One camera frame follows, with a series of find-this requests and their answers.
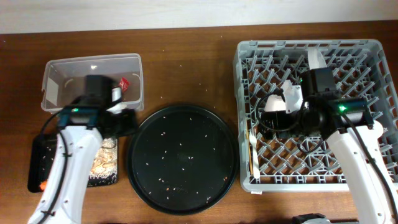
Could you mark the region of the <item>pink bowl with food scraps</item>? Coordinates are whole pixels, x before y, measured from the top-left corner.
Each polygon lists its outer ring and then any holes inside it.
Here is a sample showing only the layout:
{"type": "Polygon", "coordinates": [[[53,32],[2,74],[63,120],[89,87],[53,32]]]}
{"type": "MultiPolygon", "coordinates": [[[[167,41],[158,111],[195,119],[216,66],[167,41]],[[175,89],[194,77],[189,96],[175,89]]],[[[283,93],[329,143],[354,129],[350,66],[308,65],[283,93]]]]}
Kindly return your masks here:
{"type": "Polygon", "coordinates": [[[273,111],[285,111],[286,104],[281,96],[271,95],[267,98],[266,105],[264,107],[265,112],[273,112],[273,111]]]}

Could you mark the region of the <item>wooden chopstick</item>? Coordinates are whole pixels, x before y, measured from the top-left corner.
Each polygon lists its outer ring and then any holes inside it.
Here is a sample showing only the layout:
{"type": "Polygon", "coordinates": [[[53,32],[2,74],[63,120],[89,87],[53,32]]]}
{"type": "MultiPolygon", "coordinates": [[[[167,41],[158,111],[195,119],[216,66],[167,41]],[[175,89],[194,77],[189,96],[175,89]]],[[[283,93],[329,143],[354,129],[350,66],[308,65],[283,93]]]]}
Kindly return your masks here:
{"type": "Polygon", "coordinates": [[[248,122],[246,122],[246,139],[248,141],[248,158],[249,158],[249,173],[250,175],[253,175],[253,169],[252,169],[252,156],[251,156],[251,144],[249,142],[249,126],[248,126],[248,122]]]}

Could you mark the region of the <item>red snack wrapper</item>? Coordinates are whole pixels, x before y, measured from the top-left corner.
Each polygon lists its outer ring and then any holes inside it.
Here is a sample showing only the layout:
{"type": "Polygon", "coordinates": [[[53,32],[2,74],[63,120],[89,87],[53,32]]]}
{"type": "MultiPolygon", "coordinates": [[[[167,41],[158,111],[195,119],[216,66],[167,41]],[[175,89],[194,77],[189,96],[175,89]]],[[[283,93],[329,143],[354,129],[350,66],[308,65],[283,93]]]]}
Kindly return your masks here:
{"type": "Polygon", "coordinates": [[[129,88],[129,86],[130,86],[130,82],[126,78],[122,77],[119,82],[119,87],[120,87],[121,91],[123,93],[126,92],[129,88]]]}

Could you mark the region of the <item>grey plate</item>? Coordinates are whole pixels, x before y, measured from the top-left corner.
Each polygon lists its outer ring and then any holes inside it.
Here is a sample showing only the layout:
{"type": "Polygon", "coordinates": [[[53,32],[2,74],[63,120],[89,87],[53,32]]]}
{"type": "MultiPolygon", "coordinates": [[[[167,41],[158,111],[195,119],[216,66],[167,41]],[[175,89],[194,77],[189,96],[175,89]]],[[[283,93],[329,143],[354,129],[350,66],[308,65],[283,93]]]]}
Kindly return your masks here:
{"type": "Polygon", "coordinates": [[[327,64],[322,53],[316,47],[310,47],[307,50],[309,69],[327,68],[327,64]]]}

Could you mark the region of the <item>orange carrot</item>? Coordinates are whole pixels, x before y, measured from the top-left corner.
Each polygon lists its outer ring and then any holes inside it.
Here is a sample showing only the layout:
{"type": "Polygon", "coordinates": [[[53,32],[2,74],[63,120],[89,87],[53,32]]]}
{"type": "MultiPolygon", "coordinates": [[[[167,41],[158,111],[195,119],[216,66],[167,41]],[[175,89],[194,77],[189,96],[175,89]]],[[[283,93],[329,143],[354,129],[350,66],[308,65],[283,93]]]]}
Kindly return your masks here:
{"type": "Polygon", "coordinates": [[[46,186],[47,186],[47,180],[45,180],[45,181],[43,181],[43,182],[40,183],[39,189],[40,189],[41,191],[44,191],[45,188],[46,188],[46,186]]]}

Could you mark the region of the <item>white tissue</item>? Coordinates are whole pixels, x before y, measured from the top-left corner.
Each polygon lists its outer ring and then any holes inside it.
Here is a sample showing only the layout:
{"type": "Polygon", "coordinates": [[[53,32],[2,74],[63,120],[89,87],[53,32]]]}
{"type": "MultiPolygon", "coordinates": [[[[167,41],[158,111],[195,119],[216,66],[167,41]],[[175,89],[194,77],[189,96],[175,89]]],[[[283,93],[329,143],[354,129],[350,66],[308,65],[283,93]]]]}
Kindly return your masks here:
{"type": "Polygon", "coordinates": [[[112,114],[119,114],[122,110],[126,109],[127,106],[123,102],[116,103],[114,106],[108,108],[106,111],[112,114]]]}

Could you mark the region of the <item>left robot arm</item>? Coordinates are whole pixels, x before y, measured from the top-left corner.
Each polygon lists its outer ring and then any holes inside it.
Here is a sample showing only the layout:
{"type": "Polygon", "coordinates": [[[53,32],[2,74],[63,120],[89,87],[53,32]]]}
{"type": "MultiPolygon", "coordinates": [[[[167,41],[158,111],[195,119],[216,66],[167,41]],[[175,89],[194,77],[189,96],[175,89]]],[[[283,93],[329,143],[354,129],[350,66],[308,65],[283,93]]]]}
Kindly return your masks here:
{"type": "Polygon", "coordinates": [[[81,96],[55,114],[55,158],[29,223],[80,223],[90,170],[103,139],[135,134],[136,113],[110,77],[87,75],[81,96]]]}

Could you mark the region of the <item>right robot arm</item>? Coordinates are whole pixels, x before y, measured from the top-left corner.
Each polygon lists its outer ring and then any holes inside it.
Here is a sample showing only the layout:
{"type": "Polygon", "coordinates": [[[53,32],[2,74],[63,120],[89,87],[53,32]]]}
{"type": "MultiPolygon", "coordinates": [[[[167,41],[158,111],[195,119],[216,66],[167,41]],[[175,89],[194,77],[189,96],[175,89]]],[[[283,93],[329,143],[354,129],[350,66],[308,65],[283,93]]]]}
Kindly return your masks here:
{"type": "Polygon", "coordinates": [[[382,124],[373,120],[367,102],[343,98],[330,68],[315,68],[299,78],[300,93],[284,85],[274,90],[284,110],[255,114],[259,131],[268,138],[319,135],[338,160],[356,205],[360,223],[397,223],[397,189],[380,153],[382,124]]]}

